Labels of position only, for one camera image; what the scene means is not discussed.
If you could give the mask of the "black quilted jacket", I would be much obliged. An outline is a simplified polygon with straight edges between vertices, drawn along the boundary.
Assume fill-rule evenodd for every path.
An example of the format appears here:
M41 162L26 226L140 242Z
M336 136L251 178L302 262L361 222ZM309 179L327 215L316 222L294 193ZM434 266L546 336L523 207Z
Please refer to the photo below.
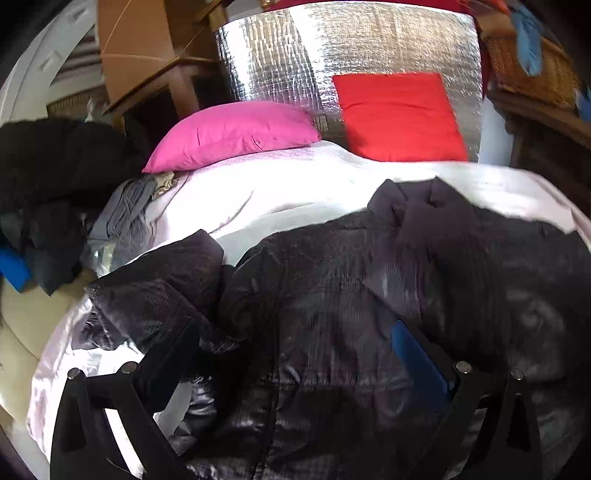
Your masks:
M226 266L204 232L91 283L77 349L187 353L170 443L194 479L430 479L442 414L394 351L417 328L489 380L451 479L590 474L590 251L577 232L472 205L441 179L266 237Z

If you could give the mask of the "grey folded garment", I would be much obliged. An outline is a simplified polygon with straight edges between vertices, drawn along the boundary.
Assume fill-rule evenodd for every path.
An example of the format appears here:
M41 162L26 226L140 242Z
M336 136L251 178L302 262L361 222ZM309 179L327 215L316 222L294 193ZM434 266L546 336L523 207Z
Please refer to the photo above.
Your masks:
M168 171L119 185L89 231L84 266L101 277L148 250L155 237L155 221L177 182Z

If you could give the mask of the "black coat pile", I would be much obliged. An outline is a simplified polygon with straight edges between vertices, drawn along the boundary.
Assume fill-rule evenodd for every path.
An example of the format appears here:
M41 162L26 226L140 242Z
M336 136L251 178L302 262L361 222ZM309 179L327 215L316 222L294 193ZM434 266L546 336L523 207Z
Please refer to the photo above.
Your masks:
M68 118L1 127L1 244L47 295L81 273L91 223L147 155L113 127Z

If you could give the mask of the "white pink bed blanket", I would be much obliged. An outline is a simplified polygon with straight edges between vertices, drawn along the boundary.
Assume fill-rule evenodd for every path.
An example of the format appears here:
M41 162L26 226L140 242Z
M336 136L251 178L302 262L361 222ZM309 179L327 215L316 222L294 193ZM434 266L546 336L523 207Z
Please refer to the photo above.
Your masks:
M180 186L164 194L168 203L156 219L155 240L147 251L204 230L221 243L225 263L235 265L271 233L365 208L384 180L435 177L476 206L506 217L545 221L566 233L576 229L590 251L590 219L537 174L471 162L377 162L328 141L240 156L181 175ZM31 382L26 427L48 461L68 371L108 374L126 361L141 359L129 344L112 352L74 351L73 334L91 307L87 295L79 298L49 337Z

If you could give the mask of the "wooden side table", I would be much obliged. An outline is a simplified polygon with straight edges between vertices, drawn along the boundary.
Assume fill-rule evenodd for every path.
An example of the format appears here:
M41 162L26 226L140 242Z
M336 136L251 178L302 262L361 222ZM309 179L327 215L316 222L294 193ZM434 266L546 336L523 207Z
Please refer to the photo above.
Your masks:
M572 111L492 90L488 98L514 136L510 166L537 173L590 214L590 124Z

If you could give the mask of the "pink pillow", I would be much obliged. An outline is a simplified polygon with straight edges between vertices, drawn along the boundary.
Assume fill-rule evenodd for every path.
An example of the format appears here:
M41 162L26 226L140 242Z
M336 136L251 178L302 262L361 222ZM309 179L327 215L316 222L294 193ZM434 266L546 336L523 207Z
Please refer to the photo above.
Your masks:
M300 108L270 101L222 104L174 125L142 171L194 171L242 155L304 147L320 140L311 117Z

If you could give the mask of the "red square pillow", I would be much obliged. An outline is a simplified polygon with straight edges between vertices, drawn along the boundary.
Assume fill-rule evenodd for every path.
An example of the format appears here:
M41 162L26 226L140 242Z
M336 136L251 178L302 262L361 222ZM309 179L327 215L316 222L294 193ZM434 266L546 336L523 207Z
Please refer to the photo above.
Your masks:
M356 155L380 162L468 160L440 74L346 74L332 83Z

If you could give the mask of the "wicker basket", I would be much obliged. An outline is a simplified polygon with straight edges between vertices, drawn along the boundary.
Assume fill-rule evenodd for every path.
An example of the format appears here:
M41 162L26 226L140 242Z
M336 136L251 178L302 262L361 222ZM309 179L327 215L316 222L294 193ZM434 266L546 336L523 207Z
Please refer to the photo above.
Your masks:
M528 97L563 110L574 110L580 81L570 58L557 45L541 39L528 52L507 28L482 29L499 90Z

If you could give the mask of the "blue cloth in basket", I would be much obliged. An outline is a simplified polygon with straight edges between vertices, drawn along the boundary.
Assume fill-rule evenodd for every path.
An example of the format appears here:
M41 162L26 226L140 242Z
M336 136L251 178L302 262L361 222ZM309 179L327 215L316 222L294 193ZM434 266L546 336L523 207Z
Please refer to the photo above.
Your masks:
M523 5L512 8L511 22L516 30L517 58L523 71L529 77L542 73L542 32L543 25Z

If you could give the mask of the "silver foil insulation board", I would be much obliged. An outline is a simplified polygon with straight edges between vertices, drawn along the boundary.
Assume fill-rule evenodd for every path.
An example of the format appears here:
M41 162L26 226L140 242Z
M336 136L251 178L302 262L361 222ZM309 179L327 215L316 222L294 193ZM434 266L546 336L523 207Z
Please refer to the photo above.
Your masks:
M229 22L215 37L233 99L301 107L323 139L341 146L348 143L335 75L437 72L468 158L479 157L481 54L466 14L386 2L310 3Z

